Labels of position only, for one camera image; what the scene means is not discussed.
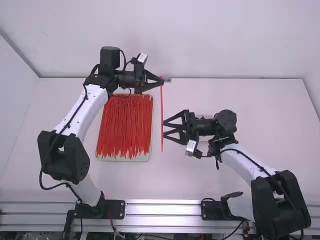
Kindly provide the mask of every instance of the black cable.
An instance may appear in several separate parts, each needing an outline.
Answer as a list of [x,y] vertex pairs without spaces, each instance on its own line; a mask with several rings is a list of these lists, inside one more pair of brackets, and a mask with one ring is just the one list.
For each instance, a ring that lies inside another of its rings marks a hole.
[[211,197],[205,197],[204,199],[201,200],[201,203],[205,200],[211,200],[212,202],[216,202],[216,200],[214,200],[213,198]]
[[143,232],[139,236],[137,236],[134,240],[138,240],[142,235],[143,235]]
[[130,93],[129,93],[128,95],[125,95],[125,96],[115,96],[114,94],[112,94],[112,97],[114,97],[114,98],[128,98],[128,97],[130,97],[130,95],[131,95],[131,93],[132,93],[131,88],[126,87],[126,88],[124,88],[124,89],[129,89],[129,90],[130,90]]
[[[287,194],[287,192],[283,189],[283,187],[280,185],[280,183],[268,172],[266,171],[266,169],[263,166],[260,166],[258,163],[256,163],[253,159],[251,159],[249,156],[247,156],[245,153],[243,153],[242,151],[238,150],[238,149],[234,149],[234,148],[228,148],[228,149],[224,149],[220,152],[220,154],[222,154],[223,152],[226,151],[235,151],[237,154],[241,154],[242,156],[244,156],[246,159],[248,159],[250,162],[252,162],[254,165],[256,165],[262,172],[264,172],[268,177],[270,177],[270,179],[273,181],[273,183],[281,190],[281,192],[283,193],[285,199],[289,202],[289,204],[291,205],[292,209],[294,211],[296,211],[296,207],[294,206],[294,203],[292,202],[291,198],[289,197],[289,195]],[[297,240],[302,240],[304,238],[304,230],[303,228],[300,230],[300,237]]]
[[292,236],[292,235],[290,235],[290,234],[289,234],[289,237],[292,238],[292,239],[294,239],[294,240],[298,240],[298,238],[296,238],[296,237],[294,237],[294,236]]
[[127,67],[127,59],[126,59],[126,55],[125,55],[125,52],[122,51],[120,49],[120,52],[122,53],[122,56],[123,56],[123,68],[122,68],[122,71],[126,70],[126,67]]
[[219,240],[225,240],[229,237],[231,237],[233,234],[235,234],[235,232],[240,228],[241,224],[243,224],[246,220],[243,220],[242,222],[240,222],[240,224],[227,236],[225,236],[224,238],[221,238]]
[[[97,70],[97,65],[94,66],[94,68],[92,69],[92,71],[94,70],[94,72]],[[61,129],[61,131],[57,134],[57,136],[54,138],[54,140],[52,141],[50,147],[49,147],[49,150],[47,151],[47,153],[45,154],[44,156],[44,161],[46,161],[46,159],[48,158],[51,150],[53,149],[56,141],[58,140],[58,138],[61,136],[61,134],[67,129],[67,128],[70,128],[70,124],[72,122],[72,120],[75,118],[76,114],[78,113],[78,111],[80,110],[80,108],[82,107],[82,105],[85,103],[86,100],[88,100],[88,91],[87,91],[87,88],[86,88],[86,85],[85,84],[82,84],[83,88],[84,88],[84,92],[85,92],[85,95],[83,97],[83,100],[82,102],[79,104],[79,106],[77,107],[77,109],[74,111],[73,115],[71,116],[71,118],[69,119],[69,121],[64,125],[64,127]],[[67,188],[69,188],[71,190],[71,192],[74,194],[74,196],[77,198],[77,200],[82,203],[82,199],[78,196],[78,194],[75,192],[75,190],[72,188],[72,186],[67,183],[67,182],[62,182],[62,183],[59,183],[57,185],[54,185],[54,186],[51,186],[51,187],[45,187],[42,183],[42,174],[43,174],[43,168],[41,166],[41,169],[40,169],[40,174],[39,174],[39,184],[40,184],[40,187],[43,189],[43,190],[51,190],[51,189],[55,189],[59,186],[62,186],[62,185],[65,185]],[[82,222],[82,217],[80,218],[80,223],[81,223],[81,235],[83,233],[83,222]]]
[[97,70],[97,68],[99,67],[99,63],[98,64],[96,64],[93,68],[92,68],[92,70],[91,70],[91,74],[94,74],[95,72],[96,72],[96,70]]
[[154,237],[154,238],[158,238],[158,239],[164,239],[164,240],[173,240],[172,238],[167,238],[167,237],[163,237],[163,236],[157,236],[157,235],[152,235],[152,234],[133,234],[133,233],[130,233],[130,235],[134,235],[134,236],[137,236],[139,235],[139,238],[141,236],[146,236],[146,237]]

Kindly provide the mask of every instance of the robotic arm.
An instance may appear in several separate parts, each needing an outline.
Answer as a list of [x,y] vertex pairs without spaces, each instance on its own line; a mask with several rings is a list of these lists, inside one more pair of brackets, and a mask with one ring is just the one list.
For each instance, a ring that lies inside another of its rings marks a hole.
[[[179,118],[182,124],[171,123]],[[252,200],[244,201],[243,192],[233,192],[223,196],[218,204],[201,202],[202,213],[218,212],[225,219],[251,220],[257,231],[270,239],[310,227],[311,218],[295,175],[288,170],[277,171],[246,152],[234,136],[236,122],[237,116],[230,110],[222,110],[209,119],[183,110],[163,121],[164,126],[173,128],[164,132],[163,137],[185,145],[187,156],[215,157],[217,169],[219,163],[224,163],[251,187]],[[213,136],[208,141],[206,156],[197,149],[200,136]],[[204,207],[210,204],[211,209]],[[207,214],[202,214],[202,219],[212,220],[206,218]]]
[[[116,70],[120,66],[120,53],[123,54],[124,67]],[[90,158],[83,142],[98,111],[118,87],[133,88],[135,94],[142,94],[164,84],[162,78],[145,69],[147,58],[148,55],[140,53],[126,62],[125,55],[119,48],[103,47],[100,51],[100,64],[85,79],[83,91],[70,112],[53,131],[42,131],[37,138],[41,160],[41,188],[51,190],[66,185],[78,198],[75,209],[67,213],[63,239],[68,239],[75,217],[109,219],[112,216],[113,219],[123,219],[125,216],[125,201],[105,200],[103,192],[96,188],[88,175]],[[133,71],[126,71],[129,63],[133,64]],[[62,183],[44,187],[43,173]]]

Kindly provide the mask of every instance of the bundle of red straws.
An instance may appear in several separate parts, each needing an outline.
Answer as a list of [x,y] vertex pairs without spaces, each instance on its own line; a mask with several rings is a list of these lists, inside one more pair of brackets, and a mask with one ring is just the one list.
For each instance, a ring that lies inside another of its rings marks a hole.
[[153,97],[116,94],[104,105],[96,156],[135,158],[150,151]]

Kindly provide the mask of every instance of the metal frame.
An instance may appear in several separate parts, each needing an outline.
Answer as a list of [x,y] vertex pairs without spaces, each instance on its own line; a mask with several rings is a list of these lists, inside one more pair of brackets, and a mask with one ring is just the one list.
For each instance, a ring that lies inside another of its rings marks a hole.
[[[114,220],[117,229],[125,233],[230,233],[239,221],[204,221],[200,200],[125,200],[126,215]],[[67,211],[74,202],[0,202],[0,231],[62,232]],[[320,235],[320,205],[308,205],[311,227],[306,235]],[[251,232],[255,226],[251,223]],[[73,221],[73,232],[79,232],[80,220]],[[112,232],[107,219],[83,219],[83,232]],[[236,234],[241,234],[240,227]]]

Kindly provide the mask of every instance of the white tabletop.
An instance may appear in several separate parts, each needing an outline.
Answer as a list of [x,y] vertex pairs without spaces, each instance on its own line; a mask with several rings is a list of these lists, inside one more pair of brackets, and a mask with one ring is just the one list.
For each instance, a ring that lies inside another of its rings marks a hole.
[[[0,183],[0,201],[65,201],[65,187],[39,187],[37,136],[59,123],[77,100],[83,79],[41,80]],[[152,153],[147,162],[98,161],[95,158],[102,110],[84,140],[89,174],[107,198],[202,199],[250,188],[232,169],[216,169],[214,158],[185,156],[185,147],[168,140],[161,152],[160,89],[154,97]],[[320,203],[320,124],[301,79],[172,79],[163,88],[164,117],[184,109],[213,117],[223,109],[237,114],[236,139],[257,159],[292,171],[308,203]],[[206,149],[207,143],[201,143]],[[43,176],[43,184],[57,182]]]

